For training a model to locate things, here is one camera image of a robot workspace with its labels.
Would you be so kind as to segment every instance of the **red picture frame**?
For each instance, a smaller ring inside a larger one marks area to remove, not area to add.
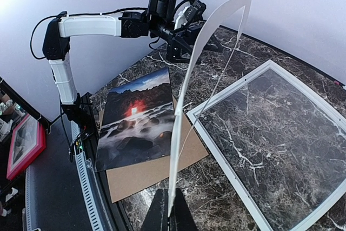
[[[26,115],[12,133],[6,178],[13,180],[33,162],[45,147],[43,126],[32,116]]]

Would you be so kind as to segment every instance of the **white backdrop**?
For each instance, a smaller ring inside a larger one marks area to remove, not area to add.
[[[0,76],[49,120],[59,114],[59,94],[47,60],[37,61],[29,41],[36,23],[61,11],[107,12],[147,7],[149,0],[0,0]],[[34,51],[42,56],[47,23],[35,33]],[[149,52],[150,38],[83,36],[71,39],[71,66],[77,90],[93,93]]]
[[[204,18],[226,0],[201,0]],[[244,33],[278,47],[346,84],[346,0],[252,0]],[[237,29],[238,15],[224,25]]]

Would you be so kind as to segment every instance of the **photograph print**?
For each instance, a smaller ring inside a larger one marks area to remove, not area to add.
[[[12,165],[15,166],[22,160],[36,144],[37,121],[29,116],[25,124],[16,131]]]
[[[96,171],[169,155],[173,123],[167,67],[111,89],[102,119]]]

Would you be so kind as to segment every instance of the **black cable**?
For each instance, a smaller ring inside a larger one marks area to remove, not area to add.
[[[158,37],[158,38],[157,38],[157,40],[155,40],[155,41],[153,41],[153,42],[149,43],[149,48],[150,48],[151,50],[156,51],[157,49],[155,49],[155,48],[151,47],[151,45],[152,45],[152,44],[154,44],[154,43],[157,43],[159,40],[160,40],[160,37]]]
[[[193,3],[195,0],[183,0],[181,1],[173,10],[173,17],[175,16],[175,13],[178,11],[178,9],[183,5],[185,4],[186,2],[190,2],[190,3]]]
[[[71,143],[70,143],[70,140],[69,140],[69,136],[67,134],[66,127],[65,127],[65,124],[64,124],[64,120],[63,120],[63,112],[62,112],[61,103],[60,103],[60,118],[61,118],[61,125],[63,126],[65,137],[66,137],[66,140],[67,140],[67,143],[68,143],[70,162],[72,162],[74,157],[73,157],[73,153],[71,151]]]
[[[117,10],[114,10],[114,11],[111,11],[111,12],[106,12],[106,13],[80,13],[80,14],[71,14],[71,15],[67,14],[67,15],[65,15],[64,17],[66,17],[66,16],[98,16],[98,15],[100,15],[100,14],[106,16],[106,15],[116,14],[116,13],[120,13],[120,12],[124,12],[124,11],[128,11],[128,10],[147,10],[147,8],[121,8],[121,9],[117,9]],[[58,17],[58,16],[55,15],[55,16],[48,16],[48,17],[45,17],[44,19],[42,19],[41,21],[39,21],[39,22],[35,25],[35,27],[34,27],[32,33],[31,33],[31,38],[30,38],[30,51],[31,51],[31,54],[33,55],[33,57],[34,57],[35,59],[37,59],[37,60],[42,60],[42,59],[45,59],[46,57],[45,57],[45,56],[43,56],[43,57],[37,57],[37,56],[34,54],[34,51],[33,51],[33,49],[32,49],[32,39],[33,39],[33,37],[34,37],[34,33],[35,33],[37,27],[38,27],[43,21],[45,21],[45,20],[47,20],[47,19],[50,19],[50,18],[56,18],[56,17]]]
[[[33,51],[33,49],[32,49],[32,38],[34,37],[34,33],[35,33],[35,31],[36,31],[36,28],[37,28],[37,27],[39,26],[39,24],[41,24],[43,21],[45,21],[45,20],[47,20],[47,19],[49,19],[49,18],[55,18],[55,17],[57,17],[57,16],[47,16],[46,18],[42,19],[41,21],[39,21],[39,22],[35,25],[35,27],[34,27],[34,29],[33,29],[33,31],[32,31],[31,38],[30,38],[30,51],[31,51],[31,54],[33,55],[33,57],[34,57],[35,59],[37,59],[37,60],[42,60],[42,59],[45,58],[45,56],[43,56],[43,57],[37,57],[37,56],[34,54],[34,51]]]
[[[91,103],[83,103],[83,102],[81,102],[80,104],[81,105],[92,105]]]
[[[78,140],[78,138],[80,138],[80,136],[81,136],[81,133],[79,133],[77,136],[76,136],[76,138],[73,140],[73,142],[71,143],[71,145],[70,145],[70,151],[71,151],[71,154],[70,154],[70,162],[73,162],[73,160],[74,160],[74,155],[73,155],[73,148],[74,148],[74,145],[75,145],[75,143],[77,142],[77,140]]]

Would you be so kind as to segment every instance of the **cardboard sheet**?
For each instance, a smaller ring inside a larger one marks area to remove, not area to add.
[[[99,114],[102,122],[103,111]],[[185,140],[191,124],[184,115],[182,119],[181,140]],[[182,170],[208,155],[207,150],[197,136],[191,131],[188,136],[184,150],[181,153],[178,170]],[[169,176],[170,156],[160,159],[133,164],[121,168],[107,170],[108,185],[112,203],[122,200],[134,193],[154,185]]]

